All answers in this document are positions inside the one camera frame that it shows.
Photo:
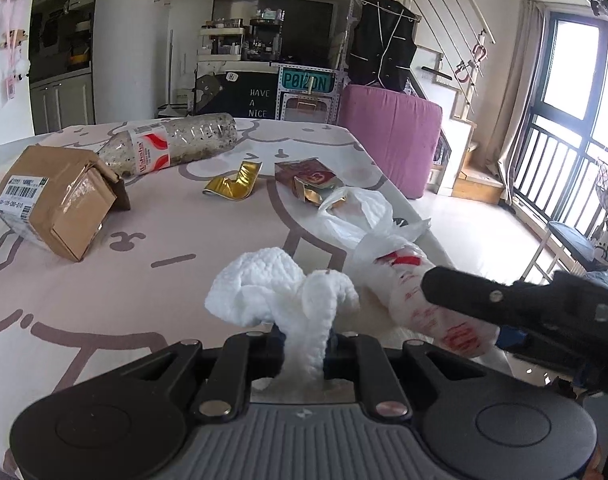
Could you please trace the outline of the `clear plastic bottle red label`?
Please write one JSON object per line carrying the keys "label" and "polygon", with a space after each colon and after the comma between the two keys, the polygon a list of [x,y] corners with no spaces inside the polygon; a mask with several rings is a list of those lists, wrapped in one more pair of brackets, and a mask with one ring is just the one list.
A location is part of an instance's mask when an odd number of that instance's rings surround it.
{"label": "clear plastic bottle red label", "polygon": [[98,150],[98,157],[122,178],[130,178],[211,158],[240,140],[227,113],[189,116],[127,127]]}

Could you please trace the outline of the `gold foil wrapper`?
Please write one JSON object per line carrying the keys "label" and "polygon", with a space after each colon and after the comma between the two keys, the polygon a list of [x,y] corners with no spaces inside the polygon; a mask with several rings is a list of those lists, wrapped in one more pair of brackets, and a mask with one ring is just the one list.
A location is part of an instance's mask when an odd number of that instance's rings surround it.
{"label": "gold foil wrapper", "polygon": [[245,200],[253,193],[262,166],[261,162],[242,162],[232,177],[226,177],[223,174],[213,177],[205,185],[203,193],[232,200],[232,202]]}

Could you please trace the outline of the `pink cartoon tablecloth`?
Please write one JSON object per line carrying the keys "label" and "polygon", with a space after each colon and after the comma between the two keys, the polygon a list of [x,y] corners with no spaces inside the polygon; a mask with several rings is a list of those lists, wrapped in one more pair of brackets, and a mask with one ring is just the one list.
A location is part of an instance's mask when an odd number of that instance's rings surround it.
{"label": "pink cartoon tablecloth", "polygon": [[[346,252],[318,232],[315,210],[276,182],[276,162],[319,159],[347,185],[384,195],[395,217],[418,214],[351,133],[338,126],[241,119],[240,143],[216,157],[129,180],[131,207],[110,214],[88,255],[72,262],[0,219],[0,473],[24,408],[48,394],[195,338],[217,347],[234,327],[204,299],[239,255],[280,247],[305,271],[343,268]],[[261,162],[253,193],[203,193],[213,177]]]}

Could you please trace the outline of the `folding chair with cushion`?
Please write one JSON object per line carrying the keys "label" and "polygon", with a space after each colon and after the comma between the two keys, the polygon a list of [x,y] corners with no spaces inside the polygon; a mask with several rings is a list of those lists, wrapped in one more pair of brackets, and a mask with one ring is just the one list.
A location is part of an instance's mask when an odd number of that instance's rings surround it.
{"label": "folding chair with cushion", "polygon": [[[546,225],[542,240],[522,272],[520,281],[525,281],[532,271],[536,271],[543,282],[550,282],[557,268],[579,276],[604,270],[604,266],[595,258],[594,250],[592,242],[577,228],[563,222],[550,221]],[[544,252],[551,252],[552,255],[546,268],[538,263]]]}

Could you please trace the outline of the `white tissue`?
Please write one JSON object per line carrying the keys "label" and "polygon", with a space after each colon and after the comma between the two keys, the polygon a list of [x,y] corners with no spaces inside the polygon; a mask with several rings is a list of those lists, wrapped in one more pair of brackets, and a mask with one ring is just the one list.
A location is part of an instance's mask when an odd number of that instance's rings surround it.
{"label": "white tissue", "polygon": [[351,279],[336,270],[305,274],[278,247],[246,252],[215,278],[205,308],[227,323],[271,323],[285,335],[279,374],[261,399],[301,403],[323,398],[323,360],[336,315],[359,310]]}

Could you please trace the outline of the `black have a nice day board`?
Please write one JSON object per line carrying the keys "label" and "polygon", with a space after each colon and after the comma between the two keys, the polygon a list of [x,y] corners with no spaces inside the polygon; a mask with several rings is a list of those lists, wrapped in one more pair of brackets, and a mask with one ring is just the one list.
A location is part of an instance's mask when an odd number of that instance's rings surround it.
{"label": "black have a nice day board", "polygon": [[257,72],[208,74],[195,79],[193,115],[275,119],[278,75]]}

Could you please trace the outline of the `beige curtain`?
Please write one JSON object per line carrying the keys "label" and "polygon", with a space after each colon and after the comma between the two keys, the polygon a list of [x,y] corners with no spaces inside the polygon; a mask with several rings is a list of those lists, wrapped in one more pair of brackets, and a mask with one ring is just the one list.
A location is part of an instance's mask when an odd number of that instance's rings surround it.
{"label": "beige curtain", "polygon": [[517,159],[524,143],[526,116],[530,109],[543,54],[546,32],[546,6],[535,0],[522,0],[510,70],[502,105],[487,145],[486,168],[497,177],[504,190],[500,199],[513,202]]}

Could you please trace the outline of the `white rolling shelf cart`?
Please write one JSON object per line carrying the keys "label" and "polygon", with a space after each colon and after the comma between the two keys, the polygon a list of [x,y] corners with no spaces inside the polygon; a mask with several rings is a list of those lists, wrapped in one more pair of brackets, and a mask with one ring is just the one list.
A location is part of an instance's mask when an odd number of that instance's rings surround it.
{"label": "white rolling shelf cart", "polygon": [[245,29],[241,18],[207,21],[200,29],[201,45],[197,49],[193,112],[204,108],[223,90],[217,74],[226,62],[242,58]]}

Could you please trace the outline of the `black vest on hanger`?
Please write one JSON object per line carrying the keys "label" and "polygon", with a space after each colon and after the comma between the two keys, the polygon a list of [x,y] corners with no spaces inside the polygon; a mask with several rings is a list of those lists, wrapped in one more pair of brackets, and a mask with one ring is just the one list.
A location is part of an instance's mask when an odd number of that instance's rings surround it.
{"label": "black vest on hanger", "polygon": [[417,51],[421,20],[396,0],[361,0],[361,15],[348,55],[352,84],[404,92]]}

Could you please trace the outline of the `white red plastic bag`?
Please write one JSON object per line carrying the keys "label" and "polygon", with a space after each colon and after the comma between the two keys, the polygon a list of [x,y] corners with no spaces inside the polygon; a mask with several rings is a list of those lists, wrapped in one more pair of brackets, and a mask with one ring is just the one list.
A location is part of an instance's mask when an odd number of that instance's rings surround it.
{"label": "white red plastic bag", "polygon": [[374,293],[395,325],[465,358],[477,358],[494,347],[497,326],[425,298],[422,279],[435,264],[415,241],[429,222],[399,226],[382,193],[347,186],[328,195],[316,220],[325,236],[347,249],[344,272]]}

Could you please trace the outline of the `brown cardboard box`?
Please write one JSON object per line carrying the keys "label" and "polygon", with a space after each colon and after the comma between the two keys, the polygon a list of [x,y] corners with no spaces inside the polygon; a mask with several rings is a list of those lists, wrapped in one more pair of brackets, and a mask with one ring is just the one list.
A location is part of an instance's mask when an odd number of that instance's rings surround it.
{"label": "brown cardboard box", "polygon": [[0,218],[17,235],[79,262],[113,210],[130,208],[125,181],[95,152],[31,145],[0,183]]}

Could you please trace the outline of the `poison sign pet cage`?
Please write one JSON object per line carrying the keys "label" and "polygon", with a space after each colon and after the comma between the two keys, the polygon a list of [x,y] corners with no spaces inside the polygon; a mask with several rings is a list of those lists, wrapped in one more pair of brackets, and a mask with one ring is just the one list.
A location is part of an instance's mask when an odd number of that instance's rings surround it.
{"label": "poison sign pet cage", "polygon": [[340,70],[279,64],[276,120],[334,124],[344,79]]}

